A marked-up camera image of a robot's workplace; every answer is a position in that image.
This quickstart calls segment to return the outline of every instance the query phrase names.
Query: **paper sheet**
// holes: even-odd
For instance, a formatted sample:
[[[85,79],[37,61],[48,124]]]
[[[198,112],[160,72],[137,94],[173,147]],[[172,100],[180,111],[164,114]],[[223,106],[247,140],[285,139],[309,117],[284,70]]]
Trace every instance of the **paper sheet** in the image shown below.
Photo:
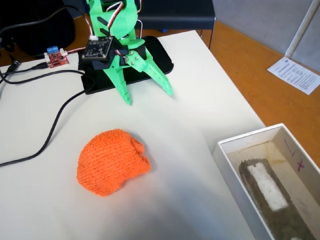
[[[320,85],[319,75],[286,57],[269,67],[268,71],[308,95]]]

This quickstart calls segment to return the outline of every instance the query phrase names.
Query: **cardboard box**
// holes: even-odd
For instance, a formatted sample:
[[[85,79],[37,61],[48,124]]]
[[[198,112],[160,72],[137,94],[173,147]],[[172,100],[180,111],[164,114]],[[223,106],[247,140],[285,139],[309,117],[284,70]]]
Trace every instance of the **cardboard box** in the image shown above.
[[[284,124],[219,141],[213,158],[257,240],[278,239],[239,172],[251,159],[267,160],[313,239],[320,240],[320,170]]]

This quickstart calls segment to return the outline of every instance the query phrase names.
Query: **black bag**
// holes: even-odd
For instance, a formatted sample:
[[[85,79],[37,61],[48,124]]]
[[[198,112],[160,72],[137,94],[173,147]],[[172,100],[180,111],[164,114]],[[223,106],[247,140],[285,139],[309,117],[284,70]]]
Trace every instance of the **black bag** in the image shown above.
[[[0,0],[0,29],[42,20],[64,6],[62,0]],[[75,40],[75,24],[64,9],[40,24],[9,29],[1,34],[2,46],[14,51],[14,42],[27,54],[45,53],[47,48],[66,48]]]

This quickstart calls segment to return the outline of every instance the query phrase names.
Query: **circuit board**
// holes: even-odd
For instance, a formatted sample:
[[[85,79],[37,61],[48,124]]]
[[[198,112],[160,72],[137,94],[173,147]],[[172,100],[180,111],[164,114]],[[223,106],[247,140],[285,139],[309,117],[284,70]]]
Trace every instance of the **circuit board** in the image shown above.
[[[103,61],[108,57],[112,37],[99,37],[94,40],[89,40],[85,50],[81,56],[83,60],[88,61]]]
[[[58,68],[69,64],[67,54],[63,49],[58,50],[58,47],[47,48],[47,56],[45,56],[49,68]]]

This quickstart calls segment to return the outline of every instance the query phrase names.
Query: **black circuit board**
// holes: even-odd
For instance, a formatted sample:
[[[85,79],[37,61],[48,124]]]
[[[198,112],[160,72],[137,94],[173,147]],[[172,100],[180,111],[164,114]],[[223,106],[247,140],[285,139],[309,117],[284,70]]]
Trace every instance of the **black circuit board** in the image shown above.
[[[103,61],[109,55],[111,43],[112,37],[108,36],[99,37],[97,40],[89,39],[81,58],[89,61]]]

